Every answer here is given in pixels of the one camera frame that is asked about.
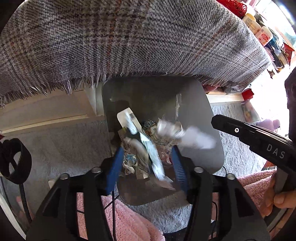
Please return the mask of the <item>person's right hand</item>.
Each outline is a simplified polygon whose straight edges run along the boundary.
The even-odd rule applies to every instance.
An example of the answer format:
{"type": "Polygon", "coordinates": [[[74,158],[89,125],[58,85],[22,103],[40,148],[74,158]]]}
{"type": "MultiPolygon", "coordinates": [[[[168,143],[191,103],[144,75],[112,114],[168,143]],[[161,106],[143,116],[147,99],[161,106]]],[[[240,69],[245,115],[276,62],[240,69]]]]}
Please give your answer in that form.
{"type": "Polygon", "coordinates": [[[289,219],[291,214],[295,209],[295,190],[289,192],[281,192],[276,194],[274,192],[274,185],[276,182],[276,172],[271,176],[271,180],[269,182],[269,186],[264,193],[263,201],[259,208],[262,217],[269,216],[273,210],[273,206],[284,209],[287,208],[287,213],[283,217],[284,219],[289,219]]]}

